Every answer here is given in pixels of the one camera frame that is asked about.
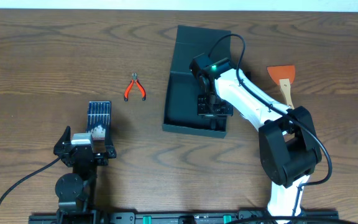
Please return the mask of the black yellow screwdriver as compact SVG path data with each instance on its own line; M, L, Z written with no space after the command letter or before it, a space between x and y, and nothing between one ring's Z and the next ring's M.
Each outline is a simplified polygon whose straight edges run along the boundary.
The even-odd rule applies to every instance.
M211 125L211 129L215 131L216 130L216 119L211 119L210 125Z

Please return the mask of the blue screwdriver bit set case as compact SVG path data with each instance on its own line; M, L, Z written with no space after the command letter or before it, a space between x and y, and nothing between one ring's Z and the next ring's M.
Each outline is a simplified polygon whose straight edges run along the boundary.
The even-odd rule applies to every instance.
M86 132L94 141L103 141L108 136L111 125L111 102L90 101Z

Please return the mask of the orange scraper wooden handle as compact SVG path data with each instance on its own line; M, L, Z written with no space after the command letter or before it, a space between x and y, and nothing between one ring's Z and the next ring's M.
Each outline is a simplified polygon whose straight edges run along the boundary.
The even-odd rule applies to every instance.
M294 65L279 65L267 67L271 79L279 86L280 92L284 98L285 104L294 109L291 99L291 84L295 80Z

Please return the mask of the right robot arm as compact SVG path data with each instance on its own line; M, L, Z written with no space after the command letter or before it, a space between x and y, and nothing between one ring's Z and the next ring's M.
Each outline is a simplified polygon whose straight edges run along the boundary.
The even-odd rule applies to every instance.
M322 159L309 111L302 106L292 109L269 97L228 58L212 62L200 54L189 69L206 93L210 110L226 101L257 130L260 162L272 181L269 214L300 215L304 186Z

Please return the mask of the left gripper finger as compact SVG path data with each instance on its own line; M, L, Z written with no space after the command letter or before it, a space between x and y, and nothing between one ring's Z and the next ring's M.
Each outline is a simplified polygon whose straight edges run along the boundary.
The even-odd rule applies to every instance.
M63 149L65 147L65 144L70 141L71 141L71 127L67 126L62 136L57 141L57 149Z
M112 143L111 135L110 135L110 125L106 126L105 137L104 137L104 146L107 151L114 151L114 145Z

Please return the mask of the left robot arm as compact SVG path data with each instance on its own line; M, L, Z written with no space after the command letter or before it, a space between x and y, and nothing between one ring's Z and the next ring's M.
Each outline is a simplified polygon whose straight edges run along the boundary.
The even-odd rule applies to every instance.
M92 133L71 135L69 126L54 146L53 153L72 168L72 172L61 176L55 185L58 207L62 213L85 213L91 209L97 168L108 165L110 159L116 158L110 125L101 125L100 128L104 133L104 152L94 152Z

